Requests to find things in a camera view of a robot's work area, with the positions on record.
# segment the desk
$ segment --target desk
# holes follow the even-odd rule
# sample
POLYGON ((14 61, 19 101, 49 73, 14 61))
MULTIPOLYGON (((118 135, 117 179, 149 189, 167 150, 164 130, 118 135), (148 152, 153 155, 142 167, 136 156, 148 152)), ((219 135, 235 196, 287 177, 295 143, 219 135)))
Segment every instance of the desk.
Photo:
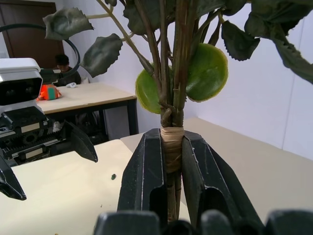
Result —
MULTIPOLYGON (((69 152, 12 168, 27 199, 0 193, 0 235, 91 235, 100 213, 116 211, 132 156, 121 140, 95 149, 97 163, 69 152)), ((180 210, 188 220, 187 207, 181 204, 180 210)))
MULTIPOLYGON (((104 83, 81 84, 76 88, 58 87, 62 97, 56 100, 38 101, 38 106, 50 118, 65 118, 77 114, 103 111, 127 106, 130 135, 138 134, 136 96, 104 83)), ((99 112, 104 121, 103 112, 99 112)))
MULTIPOLYGON (((275 209, 313 210, 313 161, 199 118, 185 120, 184 128, 202 135, 232 167, 263 222, 275 209)), ((134 151, 141 136, 121 140, 134 151)))

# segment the artificial plant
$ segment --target artificial plant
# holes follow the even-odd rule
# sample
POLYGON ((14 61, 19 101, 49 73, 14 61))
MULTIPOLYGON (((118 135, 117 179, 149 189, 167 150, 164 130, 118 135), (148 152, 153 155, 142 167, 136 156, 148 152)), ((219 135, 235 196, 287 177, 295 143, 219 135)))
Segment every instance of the artificial plant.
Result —
POLYGON ((86 52, 81 66, 92 77, 103 74, 118 59, 123 42, 144 67, 135 84, 143 108, 161 116, 161 137, 167 163, 169 220, 178 218, 180 200, 180 156, 183 137, 183 109, 186 97, 195 102, 218 94, 227 81, 227 58, 215 47, 219 36, 230 57, 250 59, 261 38, 272 40, 285 67, 313 83, 313 65, 301 57, 287 40, 288 33, 313 9, 313 0, 96 0, 105 14, 85 16, 79 9, 62 9, 44 18, 46 38, 64 40, 84 30, 93 30, 90 19, 111 18, 123 38, 116 34, 98 37, 86 52), (223 19, 238 13, 245 4, 251 12, 245 28, 223 19), (113 8, 124 7, 129 20, 126 32, 113 8), (202 25, 200 18, 206 17, 202 25), (210 23, 219 18, 208 42, 210 23), (175 23, 174 48, 167 37, 175 23), (155 31, 160 31, 157 39, 155 31), (148 42, 153 61, 148 61, 131 40, 134 35, 148 42))

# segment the beige tape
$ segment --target beige tape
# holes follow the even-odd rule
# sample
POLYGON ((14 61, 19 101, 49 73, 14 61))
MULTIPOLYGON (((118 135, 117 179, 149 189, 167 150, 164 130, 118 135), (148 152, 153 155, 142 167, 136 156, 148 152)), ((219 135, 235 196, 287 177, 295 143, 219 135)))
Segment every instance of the beige tape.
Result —
POLYGON ((181 167, 181 141, 183 136, 183 127, 161 128, 167 173, 175 172, 181 167))

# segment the person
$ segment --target person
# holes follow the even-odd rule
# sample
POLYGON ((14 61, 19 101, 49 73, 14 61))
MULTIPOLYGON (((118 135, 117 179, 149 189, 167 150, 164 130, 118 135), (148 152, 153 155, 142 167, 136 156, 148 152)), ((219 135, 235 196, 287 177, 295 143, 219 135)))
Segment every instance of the person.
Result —
MULTIPOLYGON (((66 55, 60 54, 55 56, 55 62, 57 64, 56 70, 60 70, 61 73, 65 73, 70 71, 72 68, 69 66, 69 59, 66 55)), ((71 76, 62 77, 58 80, 58 82, 53 83, 56 87, 66 86, 69 83, 75 82, 76 84, 80 84, 82 81, 79 73, 76 71, 71 76)))

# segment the brown door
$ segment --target brown door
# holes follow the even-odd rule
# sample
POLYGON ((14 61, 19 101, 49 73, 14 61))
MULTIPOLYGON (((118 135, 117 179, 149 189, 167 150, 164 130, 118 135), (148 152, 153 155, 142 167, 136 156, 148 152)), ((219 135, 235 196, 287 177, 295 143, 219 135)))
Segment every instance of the brown door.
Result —
MULTIPOLYGON (((55 3, 0 0, 0 25, 29 23, 44 26, 43 17, 56 12, 55 3)), ((64 53, 60 41, 45 39, 45 31, 10 29, 3 33, 10 58, 33 58, 41 68, 54 68, 54 56, 64 53)))

